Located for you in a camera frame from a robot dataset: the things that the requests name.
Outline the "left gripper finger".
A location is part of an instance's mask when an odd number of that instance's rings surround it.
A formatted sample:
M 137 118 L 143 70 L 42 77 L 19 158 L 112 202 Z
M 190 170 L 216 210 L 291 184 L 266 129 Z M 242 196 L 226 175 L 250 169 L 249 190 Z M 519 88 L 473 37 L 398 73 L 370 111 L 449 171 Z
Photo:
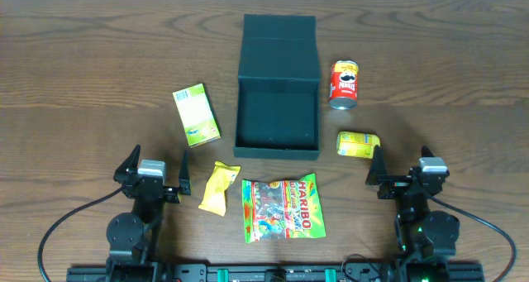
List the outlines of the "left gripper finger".
M 182 195 L 190 195 L 191 194 L 191 181 L 188 171 L 188 152 L 183 152 L 183 157 L 180 164 L 180 170 L 179 170 L 179 192 Z
M 125 183 L 131 175 L 137 173 L 141 146 L 136 145 L 129 156 L 117 167 L 113 179 L 118 183 Z

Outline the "yellow Mentos bottle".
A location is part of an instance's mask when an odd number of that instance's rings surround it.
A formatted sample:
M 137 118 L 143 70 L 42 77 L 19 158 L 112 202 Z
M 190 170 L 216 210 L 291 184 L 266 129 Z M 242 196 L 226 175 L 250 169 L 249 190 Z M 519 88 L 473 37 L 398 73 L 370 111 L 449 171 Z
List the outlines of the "yellow Mentos bottle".
M 337 135 L 338 155 L 372 159 L 376 146 L 380 146 L 380 139 L 374 134 L 340 131 Z

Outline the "red Pringles can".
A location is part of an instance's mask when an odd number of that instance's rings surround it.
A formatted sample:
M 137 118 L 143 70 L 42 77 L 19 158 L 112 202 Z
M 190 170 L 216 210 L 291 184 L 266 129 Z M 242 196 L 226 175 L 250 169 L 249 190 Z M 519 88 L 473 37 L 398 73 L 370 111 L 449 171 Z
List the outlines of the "red Pringles can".
M 331 67 L 329 104 L 338 110 L 357 105 L 359 66 L 352 60 L 338 60 Z

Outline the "Haribo worms gummy bag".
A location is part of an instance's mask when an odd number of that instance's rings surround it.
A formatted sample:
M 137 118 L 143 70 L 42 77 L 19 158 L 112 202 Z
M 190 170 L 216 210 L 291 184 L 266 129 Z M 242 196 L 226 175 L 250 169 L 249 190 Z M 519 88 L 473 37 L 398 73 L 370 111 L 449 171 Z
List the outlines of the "Haribo worms gummy bag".
M 270 183 L 242 181 L 245 242 L 326 236 L 315 174 Z

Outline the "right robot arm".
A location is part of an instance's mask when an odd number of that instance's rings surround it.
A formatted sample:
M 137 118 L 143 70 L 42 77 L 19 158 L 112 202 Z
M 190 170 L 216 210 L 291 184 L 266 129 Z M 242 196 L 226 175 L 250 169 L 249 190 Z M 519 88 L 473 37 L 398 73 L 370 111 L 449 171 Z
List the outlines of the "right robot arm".
M 448 260 L 456 253 L 460 220 L 446 212 L 432 211 L 428 201 L 442 191 L 450 172 L 444 160 L 427 147 L 417 166 L 406 175 L 388 173 L 380 146 L 374 148 L 365 183 L 377 186 L 379 199 L 396 204 L 394 220 L 399 255 L 379 270 L 381 281 L 450 280 Z

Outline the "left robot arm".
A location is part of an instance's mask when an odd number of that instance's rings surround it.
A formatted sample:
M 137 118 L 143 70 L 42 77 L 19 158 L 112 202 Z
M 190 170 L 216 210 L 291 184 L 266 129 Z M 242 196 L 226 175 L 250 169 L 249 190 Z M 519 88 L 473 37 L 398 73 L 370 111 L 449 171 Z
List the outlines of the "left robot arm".
M 155 260 L 157 241 L 163 223 L 164 206 L 180 203 L 191 194 L 188 154 L 181 160 L 178 185 L 168 186 L 166 164 L 159 160 L 141 160 L 141 147 L 135 146 L 117 167 L 113 179 L 122 192 L 134 201 L 129 213 L 120 213 L 108 224 L 106 237 L 110 245 L 106 265 L 107 282 L 171 281 L 169 265 Z

